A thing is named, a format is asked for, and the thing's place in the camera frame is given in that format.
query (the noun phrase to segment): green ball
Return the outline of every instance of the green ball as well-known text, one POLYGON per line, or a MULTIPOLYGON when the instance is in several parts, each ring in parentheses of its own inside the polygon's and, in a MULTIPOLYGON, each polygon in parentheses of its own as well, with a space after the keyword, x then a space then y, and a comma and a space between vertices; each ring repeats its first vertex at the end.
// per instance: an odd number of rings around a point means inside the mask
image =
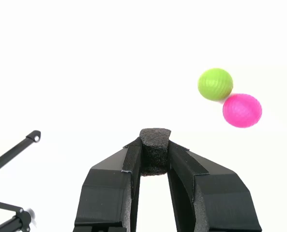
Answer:
POLYGON ((205 71, 198 80, 200 94, 212 101, 219 101, 228 97, 233 86, 229 73, 218 68, 205 71))

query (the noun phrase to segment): white background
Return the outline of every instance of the white background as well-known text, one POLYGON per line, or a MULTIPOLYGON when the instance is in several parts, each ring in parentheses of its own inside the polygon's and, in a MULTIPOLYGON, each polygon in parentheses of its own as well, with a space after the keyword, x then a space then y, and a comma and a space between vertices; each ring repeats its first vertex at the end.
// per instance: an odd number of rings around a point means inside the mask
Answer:
MULTIPOLYGON (((237 172, 263 231, 287 231, 287 1, 0 1, 0 155, 42 132, 0 201, 32 208, 31 231, 71 232, 89 168, 152 127, 237 172), (213 67, 258 98, 257 125, 200 96, 213 67)), ((176 231, 166 175, 142 179, 144 231, 176 231)))

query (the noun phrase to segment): textured plastic ball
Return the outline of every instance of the textured plastic ball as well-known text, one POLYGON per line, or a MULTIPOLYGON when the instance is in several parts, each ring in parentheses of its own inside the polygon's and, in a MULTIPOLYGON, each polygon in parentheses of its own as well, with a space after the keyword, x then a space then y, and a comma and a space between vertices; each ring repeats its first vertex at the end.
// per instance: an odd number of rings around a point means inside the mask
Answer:
POLYGON ((262 115, 259 101, 248 94, 234 94, 223 105, 225 120, 239 128, 251 127, 258 123, 262 115))
POLYGON ((233 89, 233 81, 223 69, 209 69, 198 80, 200 94, 209 100, 219 101, 228 97, 233 89))

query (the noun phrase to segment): pink ball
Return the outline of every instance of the pink ball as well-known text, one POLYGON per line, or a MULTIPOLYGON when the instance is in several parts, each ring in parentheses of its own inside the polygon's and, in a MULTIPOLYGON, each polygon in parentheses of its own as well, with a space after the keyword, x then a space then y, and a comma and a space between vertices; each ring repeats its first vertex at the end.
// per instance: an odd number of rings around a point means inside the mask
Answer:
POLYGON ((261 114, 259 101, 248 94, 234 94, 223 105, 224 118, 234 127, 251 127, 260 120, 261 114))

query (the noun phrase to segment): black plastic part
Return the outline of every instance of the black plastic part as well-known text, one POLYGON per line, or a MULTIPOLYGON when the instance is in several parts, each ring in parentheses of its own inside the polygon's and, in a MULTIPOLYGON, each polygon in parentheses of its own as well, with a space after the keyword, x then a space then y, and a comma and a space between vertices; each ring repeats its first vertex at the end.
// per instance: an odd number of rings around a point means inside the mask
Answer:
POLYGON ((82 186, 76 231, 136 231, 142 143, 127 147, 93 166, 82 186))
MULTIPOLYGON (((136 232, 142 142, 93 166, 73 232, 136 232)), ((251 194, 236 173, 169 141, 167 175, 178 232, 261 232, 251 194)))
POLYGON ((168 176, 178 231, 262 231, 251 194, 236 173, 171 141, 168 157, 172 169, 168 176), (184 212, 190 212, 190 208, 177 197, 186 193, 194 216, 188 220, 184 217, 190 215, 184 212))

